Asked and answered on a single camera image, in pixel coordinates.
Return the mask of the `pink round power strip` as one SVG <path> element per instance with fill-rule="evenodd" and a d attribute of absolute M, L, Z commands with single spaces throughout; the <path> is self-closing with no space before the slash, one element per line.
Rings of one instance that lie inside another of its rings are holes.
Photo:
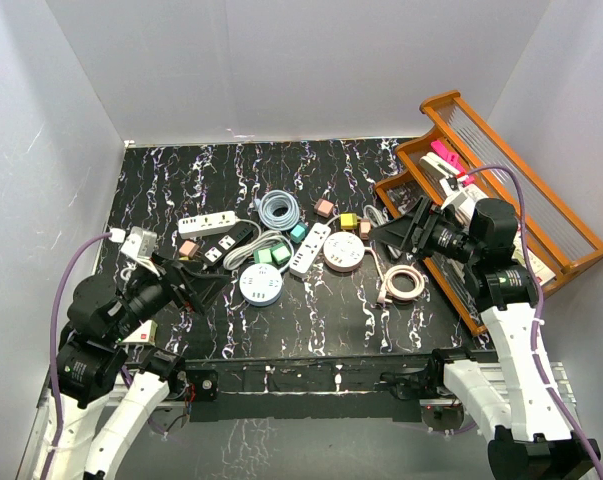
<path fill-rule="evenodd" d="M 356 235 L 341 231 L 329 235 L 323 245 L 323 257 L 327 266 L 340 273 L 356 270 L 365 255 L 363 241 Z"/>

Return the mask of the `pink small adapter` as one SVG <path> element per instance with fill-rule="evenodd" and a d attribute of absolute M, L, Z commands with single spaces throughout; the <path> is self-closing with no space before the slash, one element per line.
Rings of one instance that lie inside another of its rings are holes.
<path fill-rule="evenodd" d="M 368 240 L 370 238 L 370 232 L 372 230 L 372 224 L 367 219 L 362 219 L 359 222 L 358 235 L 362 240 Z"/>

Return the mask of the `teal cube adapter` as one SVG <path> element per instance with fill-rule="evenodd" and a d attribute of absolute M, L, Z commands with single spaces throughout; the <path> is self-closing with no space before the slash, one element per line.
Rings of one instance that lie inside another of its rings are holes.
<path fill-rule="evenodd" d="M 308 231 L 308 226 L 303 222 L 299 222 L 290 230 L 290 239 L 295 244 L 301 244 L 302 241 L 306 238 Z"/>

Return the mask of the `blue round power strip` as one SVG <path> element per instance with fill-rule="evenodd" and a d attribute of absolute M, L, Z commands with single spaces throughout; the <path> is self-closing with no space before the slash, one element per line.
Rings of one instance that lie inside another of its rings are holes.
<path fill-rule="evenodd" d="M 272 265 L 254 264 L 240 275 L 239 288 L 250 305 L 266 307 L 279 299 L 283 288 L 282 275 Z"/>

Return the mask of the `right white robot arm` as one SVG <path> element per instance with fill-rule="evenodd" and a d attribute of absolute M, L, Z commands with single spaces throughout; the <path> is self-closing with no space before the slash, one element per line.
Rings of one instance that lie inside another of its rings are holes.
<path fill-rule="evenodd" d="M 580 479 L 590 471 L 603 478 L 597 441 L 585 435 L 547 370 L 541 293 L 536 278 L 513 258 L 518 229 L 516 210 L 504 200 L 480 200 L 463 226 L 453 207 L 441 209 L 426 197 L 373 229 L 372 239 L 415 257 L 441 254 L 462 264 L 506 392 L 500 394 L 462 348 L 435 350 L 427 367 L 408 380 L 461 402 L 485 438 L 494 478 Z"/>

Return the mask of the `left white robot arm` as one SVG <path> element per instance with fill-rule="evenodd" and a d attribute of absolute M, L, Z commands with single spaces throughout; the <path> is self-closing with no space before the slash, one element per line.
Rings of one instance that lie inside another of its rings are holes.
<path fill-rule="evenodd" d="M 101 418 L 128 359 L 123 340 L 168 305 L 202 315 L 229 284 L 194 262 L 154 257 L 125 289 L 104 275 L 75 288 L 67 316 L 73 335 L 51 349 L 52 400 L 35 479 L 112 479 L 143 425 L 166 399 L 189 390 L 185 361 L 152 348 L 107 420 Z"/>

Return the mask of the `yellow cube adapter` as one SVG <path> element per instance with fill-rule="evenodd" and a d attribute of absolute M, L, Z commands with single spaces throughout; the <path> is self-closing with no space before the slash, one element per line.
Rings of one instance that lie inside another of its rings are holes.
<path fill-rule="evenodd" d="M 339 225 L 342 230 L 356 230 L 359 224 L 359 219 L 356 213 L 342 213 L 339 215 Z"/>

